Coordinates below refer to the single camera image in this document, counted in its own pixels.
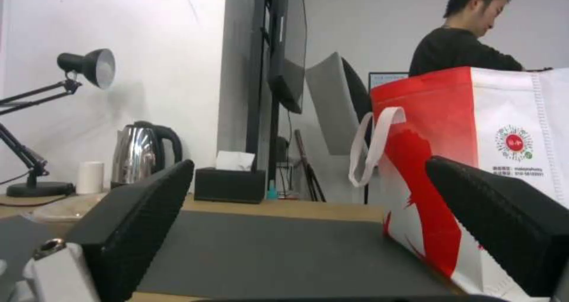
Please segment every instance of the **black desk lamp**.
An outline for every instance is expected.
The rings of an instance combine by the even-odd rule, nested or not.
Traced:
[[[89,82],[101,89],[107,89],[114,79],[114,56],[112,56],[110,50],[105,48],[97,49],[85,56],[69,53],[60,54],[59,57],[57,57],[57,65],[65,71],[64,81],[0,100],[0,116],[74,94],[78,87],[82,85],[76,81],[78,73],[83,74]],[[65,89],[65,92],[52,95],[51,97],[44,97],[35,101],[18,101],[61,87]],[[12,152],[14,152],[28,168],[27,182],[25,184],[9,186],[8,190],[6,190],[9,197],[68,195],[75,191],[71,183],[37,182],[37,177],[49,175],[49,172],[45,170],[47,161],[34,151],[22,145],[2,124],[0,124],[0,138],[6,142]]]

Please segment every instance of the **electric kettle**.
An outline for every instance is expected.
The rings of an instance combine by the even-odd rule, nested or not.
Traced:
[[[111,188],[132,184],[164,169],[163,140],[172,142],[174,162],[180,162],[180,138],[171,128],[137,121],[118,131],[112,157]]]

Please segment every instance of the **red and white bag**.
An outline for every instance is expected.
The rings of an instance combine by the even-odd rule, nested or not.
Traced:
[[[370,197],[385,209],[386,234],[469,294],[548,301],[529,298],[457,222],[425,161],[439,155],[518,177],[569,207],[569,68],[455,68],[388,83],[371,95],[376,127],[364,173],[354,176],[371,113],[354,139],[349,179],[363,186],[378,166]]]

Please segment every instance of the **tissue box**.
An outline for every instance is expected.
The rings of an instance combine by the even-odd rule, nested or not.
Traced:
[[[266,191],[265,173],[216,170],[204,168],[196,170],[194,199],[258,204],[264,199]]]

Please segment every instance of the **lamp arm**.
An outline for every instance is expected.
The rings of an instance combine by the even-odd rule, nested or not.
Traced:
[[[26,165],[26,167],[33,172],[35,176],[43,176],[47,175],[48,172],[45,171],[45,160],[38,160],[34,154],[32,154],[31,150],[26,148],[26,146],[22,145],[13,135],[8,131],[6,126],[0,123],[0,139],[8,145],[10,150],[18,156],[22,162]]]
[[[79,86],[81,86],[81,83],[79,83],[78,81],[66,79],[65,81],[55,83],[54,85],[49,85],[46,87],[42,87],[40,89],[35,89],[34,91],[15,95],[14,97],[8,97],[6,99],[2,99],[2,100],[0,100],[0,107],[8,107],[8,108],[0,111],[0,116],[18,111],[20,109],[39,105],[39,104],[45,103],[47,101],[59,99],[60,97],[66,97],[67,95],[72,95],[75,93],[75,91],[77,91]],[[33,95],[45,93],[45,92],[50,91],[52,89],[59,89],[60,87],[65,88],[65,92],[55,94],[51,97],[45,97],[43,99],[38,99],[35,101],[29,101],[29,102],[18,102],[17,101],[20,99],[24,99],[26,97],[31,97]],[[16,139],[16,137],[13,136],[12,133],[10,133],[10,131],[8,131],[6,126],[2,125],[1,123],[0,123],[0,139],[3,140],[4,143],[6,143],[6,145],[8,145],[10,150],[12,150],[12,152],[14,152],[14,154],[16,154],[16,156],[18,156],[18,158],[22,162],[24,162],[26,167],[30,170],[30,176],[28,177],[28,184],[35,185],[35,178],[36,177],[46,176],[49,174],[49,172],[47,172],[47,170],[45,170],[45,168],[44,168],[46,161],[43,158],[35,155],[34,151],[32,151],[29,148],[26,148],[26,146],[22,145]]]
[[[0,111],[0,116],[18,111],[20,109],[39,105],[39,104],[45,103],[47,101],[59,99],[60,97],[67,97],[67,95],[74,94],[75,91],[77,91],[78,87],[81,85],[82,84],[79,83],[78,81],[66,79],[65,81],[55,83],[54,85],[49,85],[46,87],[42,87],[40,89],[35,89],[34,91],[30,91],[30,92],[14,95],[13,97],[8,97],[6,99],[2,99],[2,100],[0,100],[0,107],[10,106],[10,108]],[[41,94],[41,93],[50,91],[52,89],[59,89],[60,87],[65,88],[65,92],[55,94],[51,97],[45,97],[43,99],[35,100],[35,101],[15,102],[16,100],[24,99],[26,97],[31,97],[31,96],[37,95],[37,94]]]

